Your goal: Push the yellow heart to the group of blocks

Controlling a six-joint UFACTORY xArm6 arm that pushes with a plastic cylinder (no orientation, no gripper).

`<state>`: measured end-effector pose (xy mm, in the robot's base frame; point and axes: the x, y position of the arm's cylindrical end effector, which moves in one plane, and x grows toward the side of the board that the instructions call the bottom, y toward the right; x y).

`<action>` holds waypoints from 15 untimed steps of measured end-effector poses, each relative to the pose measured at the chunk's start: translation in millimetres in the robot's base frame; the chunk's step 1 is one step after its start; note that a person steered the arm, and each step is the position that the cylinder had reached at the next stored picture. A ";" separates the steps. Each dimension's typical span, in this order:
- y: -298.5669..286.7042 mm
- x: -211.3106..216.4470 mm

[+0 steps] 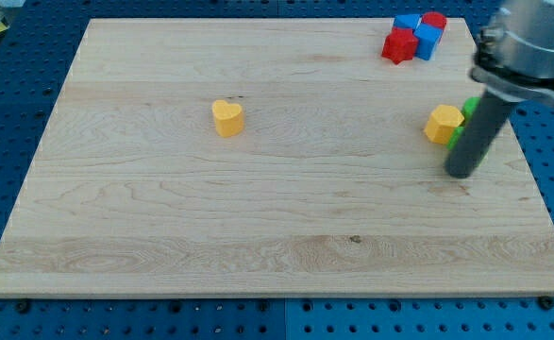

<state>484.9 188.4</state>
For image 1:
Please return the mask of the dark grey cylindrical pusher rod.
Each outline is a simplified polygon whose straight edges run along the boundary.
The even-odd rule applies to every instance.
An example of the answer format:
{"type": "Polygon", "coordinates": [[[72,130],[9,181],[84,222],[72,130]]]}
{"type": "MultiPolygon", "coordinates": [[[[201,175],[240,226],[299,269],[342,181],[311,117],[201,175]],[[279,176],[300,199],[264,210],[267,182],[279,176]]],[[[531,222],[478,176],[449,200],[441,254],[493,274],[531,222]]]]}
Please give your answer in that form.
{"type": "Polygon", "coordinates": [[[516,103],[485,91],[472,117],[445,160],[445,171],[457,179],[470,177],[487,154],[493,140],[508,121],[516,103]]]}

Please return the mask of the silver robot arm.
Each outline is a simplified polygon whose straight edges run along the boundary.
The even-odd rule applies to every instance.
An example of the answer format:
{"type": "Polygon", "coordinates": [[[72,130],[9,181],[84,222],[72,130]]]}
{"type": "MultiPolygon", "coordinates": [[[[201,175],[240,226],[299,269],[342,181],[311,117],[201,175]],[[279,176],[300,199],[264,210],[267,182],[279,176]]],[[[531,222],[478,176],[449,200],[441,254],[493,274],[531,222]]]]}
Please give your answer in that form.
{"type": "Polygon", "coordinates": [[[458,179],[476,170],[517,104],[554,107],[554,0],[501,2],[478,35],[470,77],[485,91],[445,160],[458,179]]]}

